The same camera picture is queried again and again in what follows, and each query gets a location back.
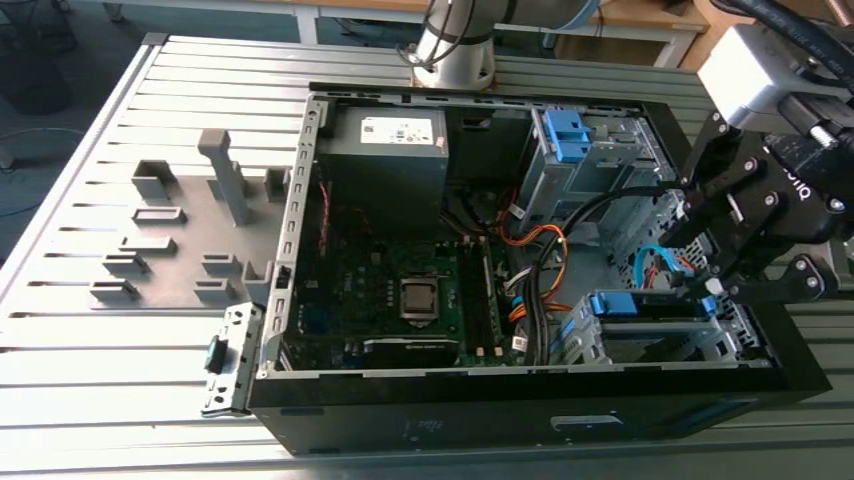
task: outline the screw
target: screw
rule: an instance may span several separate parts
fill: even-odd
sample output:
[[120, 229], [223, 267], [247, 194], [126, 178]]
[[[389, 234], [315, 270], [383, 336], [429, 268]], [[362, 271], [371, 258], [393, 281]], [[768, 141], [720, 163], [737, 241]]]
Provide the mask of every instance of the screw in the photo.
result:
[[840, 140], [837, 140], [837, 137], [834, 137], [828, 129], [825, 129], [825, 127], [822, 127], [821, 125], [816, 125], [813, 128], [810, 128], [810, 137], [813, 137], [820, 145], [828, 150], [836, 148], [837, 145], [840, 145]]
[[834, 212], [844, 212], [845, 211], [845, 203], [842, 203], [841, 200], [832, 198], [830, 199], [830, 209]]

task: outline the white table leg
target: white table leg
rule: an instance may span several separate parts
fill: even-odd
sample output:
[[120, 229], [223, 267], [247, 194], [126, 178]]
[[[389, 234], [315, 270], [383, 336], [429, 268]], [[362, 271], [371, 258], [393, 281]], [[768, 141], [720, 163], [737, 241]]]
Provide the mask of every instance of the white table leg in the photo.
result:
[[299, 28], [299, 43], [318, 45], [318, 17], [321, 16], [318, 7], [294, 5], [294, 16], [297, 16]]
[[665, 48], [662, 48], [662, 52], [658, 54], [658, 58], [656, 59], [656, 66], [677, 68], [680, 63], [682, 63], [685, 54], [689, 52], [689, 48], [692, 48], [694, 38], [697, 38], [697, 32], [689, 30], [674, 30], [673, 37], [665, 45]]

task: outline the power connector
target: power connector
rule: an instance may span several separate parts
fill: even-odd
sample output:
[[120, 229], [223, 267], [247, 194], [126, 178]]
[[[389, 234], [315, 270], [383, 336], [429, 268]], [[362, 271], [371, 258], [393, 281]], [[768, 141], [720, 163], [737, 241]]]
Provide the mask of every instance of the power connector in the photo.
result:
[[0, 168], [12, 168], [12, 164], [15, 163], [15, 157], [12, 156], [12, 152], [10, 152], [6, 148], [0, 147]]

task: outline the aluminum table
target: aluminum table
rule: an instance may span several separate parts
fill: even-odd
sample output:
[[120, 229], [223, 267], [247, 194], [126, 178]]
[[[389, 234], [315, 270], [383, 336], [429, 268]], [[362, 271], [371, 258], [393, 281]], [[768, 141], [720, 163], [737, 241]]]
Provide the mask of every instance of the aluminum table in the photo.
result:
[[[0, 473], [852, 477], [852, 302], [793, 308], [834, 390], [681, 441], [293, 457], [253, 417], [202, 419], [202, 365], [221, 312], [91, 307], [100, 257], [140, 201], [134, 165], [166, 160], [182, 175], [210, 175], [195, 142], [202, 128], [227, 128], [247, 174], [287, 166], [307, 83], [407, 85], [410, 72], [385, 49], [164, 38], [147, 37], [0, 271]], [[498, 84], [507, 93], [666, 102], [690, 138], [713, 108], [697, 77], [660, 68], [499, 58]]]

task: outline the expansion slot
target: expansion slot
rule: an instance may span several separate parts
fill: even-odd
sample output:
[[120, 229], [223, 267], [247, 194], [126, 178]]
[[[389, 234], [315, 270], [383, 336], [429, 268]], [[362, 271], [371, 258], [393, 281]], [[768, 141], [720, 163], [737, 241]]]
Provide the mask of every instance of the expansion slot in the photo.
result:
[[495, 351], [490, 292], [486, 282], [483, 246], [470, 243], [458, 247], [461, 304], [466, 328], [466, 351], [482, 357]]

